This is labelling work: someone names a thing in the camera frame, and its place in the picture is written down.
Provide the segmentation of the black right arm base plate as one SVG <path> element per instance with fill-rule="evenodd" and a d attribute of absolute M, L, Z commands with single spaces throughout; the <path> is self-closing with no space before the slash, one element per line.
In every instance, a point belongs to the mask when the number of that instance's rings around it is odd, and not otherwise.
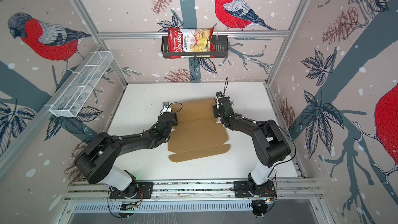
<path fill-rule="evenodd" d="M 256 185 L 250 180 L 234 181 L 233 192 L 236 198 L 275 198 L 277 196 L 276 187 L 271 180 L 262 185 Z"/>

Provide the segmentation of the brown cardboard paper box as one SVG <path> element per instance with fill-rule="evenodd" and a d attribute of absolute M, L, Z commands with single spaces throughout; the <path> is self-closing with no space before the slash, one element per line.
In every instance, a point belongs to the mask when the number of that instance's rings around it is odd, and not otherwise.
<path fill-rule="evenodd" d="M 187 101 L 171 105 L 178 125 L 171 132 L 168 151 L 174 163 L 216 156 L 228 152 L 231 145 L 225 127 L 217 122 L 212 107 L 215 99 Z"/>

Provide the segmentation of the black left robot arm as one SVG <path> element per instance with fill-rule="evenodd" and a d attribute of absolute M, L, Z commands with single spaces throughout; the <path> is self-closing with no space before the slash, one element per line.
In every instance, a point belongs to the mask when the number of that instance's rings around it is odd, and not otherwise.
<path fill-rule="evenodd" d="M 118 157 L 138 150 L 154 149 L 169 141 L 172 128 L 178 125 L 177 114 L 161 113 L 158 121 L 139 134 L 116 136 L 98 134 L 75 159 L 75 166 L 90 184 L 103 183 L 120 191 L 131 189 L 135 177 L 117 168 Z"/>

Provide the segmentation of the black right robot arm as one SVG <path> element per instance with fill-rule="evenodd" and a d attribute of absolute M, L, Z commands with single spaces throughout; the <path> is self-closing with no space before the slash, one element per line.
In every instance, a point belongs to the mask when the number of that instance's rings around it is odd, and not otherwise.
<path fill-rule="evenodd" d="M 214 116 L 224 127 L 241 132 L 252 139 L 258 158 L 255 168 L 248 175 L 252 186 L 264 186 L 277 165 L 287 162 L 291 148 L 278 124 L 273 120 L 257 121 L 235 113 L 228 96 L 216 93 L 216 104 L 212 107 Z"/>

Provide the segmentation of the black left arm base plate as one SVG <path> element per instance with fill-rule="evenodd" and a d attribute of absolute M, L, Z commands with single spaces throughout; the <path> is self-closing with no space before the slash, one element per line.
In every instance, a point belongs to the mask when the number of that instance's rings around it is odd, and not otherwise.
<path fill-rule="evenodd" d="M 110 188 L 109 198 L 111 200 L 150 199 L 152 196 L 154 183 L 151 181 L 138 181 L 133 183 L 124 191 L 115 187 Z"/>

